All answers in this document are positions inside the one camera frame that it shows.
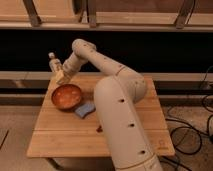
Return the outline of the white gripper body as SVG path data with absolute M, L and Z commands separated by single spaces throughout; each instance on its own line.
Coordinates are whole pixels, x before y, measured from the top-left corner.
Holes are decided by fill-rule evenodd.
M 70 82 L 74 75 L 74 71 L 72 68 L 59 66 L 58 71 L 55 74 L 56 83 L 58 85 L 67 84 Z

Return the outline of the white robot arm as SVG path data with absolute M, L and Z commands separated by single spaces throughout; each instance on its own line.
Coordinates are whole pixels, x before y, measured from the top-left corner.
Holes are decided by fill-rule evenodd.
M 115 170 L 163 171 L 135 109 L 147 92 L 144 77 L 76 39 L 57 82 L 70 81 L 87 62 L 105 74 L 94 88 L 94 103 Z

